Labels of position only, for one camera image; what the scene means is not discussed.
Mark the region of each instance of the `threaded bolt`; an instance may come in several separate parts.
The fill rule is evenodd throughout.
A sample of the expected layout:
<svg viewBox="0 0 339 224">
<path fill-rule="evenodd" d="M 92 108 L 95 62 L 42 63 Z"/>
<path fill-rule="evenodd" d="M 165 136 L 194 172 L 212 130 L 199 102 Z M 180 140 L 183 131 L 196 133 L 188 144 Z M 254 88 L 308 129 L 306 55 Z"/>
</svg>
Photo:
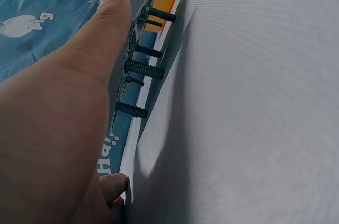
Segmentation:
<svg viewBox="0 0 339 224">
<path fill-rule="evenodd" d="M 165 74 L 165 71 L 163 69 L 148 64 L 143 64 L 138 61 L 133 61 L 131 59 L 126 60 L 125 70 L 152 77 L 158 80 L 162 80 Z"/>
<path fill-rule="evenodd" d="M 156 58 L 160 58 L 162 56 L 162 53 L 160 51 L 157 51 L 157 50 L 154 50 L 154 49 L 151 49 L 151 48 L 146 48 L 146 47 L 141 46 L 141 45 L 136 46 L 136 51 L 141 52 L 141 53 L 145 53 L 149 56 L 153 56 L 153 57 L 156 57 Z"/>
<path fill-rule="evenodd" d="M 148 13 L 149 15 L 158 17 L 160 19 L 171 21 L 171 22 L 175 22 L 175 20 L 176 20 L 176 15 L 173 15 L 171 13 L 167 13 L 165 11 L 158 10 L 156 8 L 149 7 L 149 8 L 146 9 L 146 13 Z"/>
<path fill-rule="evenodd" d="M 147 118 L 148 110 L 141 109 L 136 106 L 132 106 L 126 103 L 122 103 L 120 101 L 117 102 L 117 105 L 115 107 L 116 111 L 131 115 L 132 117 L 141 117 L 141 118 Z"/>
</svg>

